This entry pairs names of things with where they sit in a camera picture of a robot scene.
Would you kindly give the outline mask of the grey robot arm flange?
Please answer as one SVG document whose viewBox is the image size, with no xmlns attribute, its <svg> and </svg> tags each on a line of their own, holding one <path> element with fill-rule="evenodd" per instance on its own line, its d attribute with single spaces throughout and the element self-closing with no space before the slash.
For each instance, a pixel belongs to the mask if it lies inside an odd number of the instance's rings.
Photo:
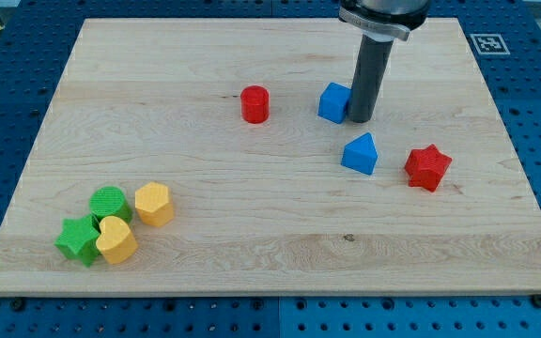
<svg viewBox="0 0 541 338">
<path fill-rule="evenodd" d="M 431 0 L 341 0 L 338 19 L 378 42 L 406 41 L 427 17 Z"/>
</svg>

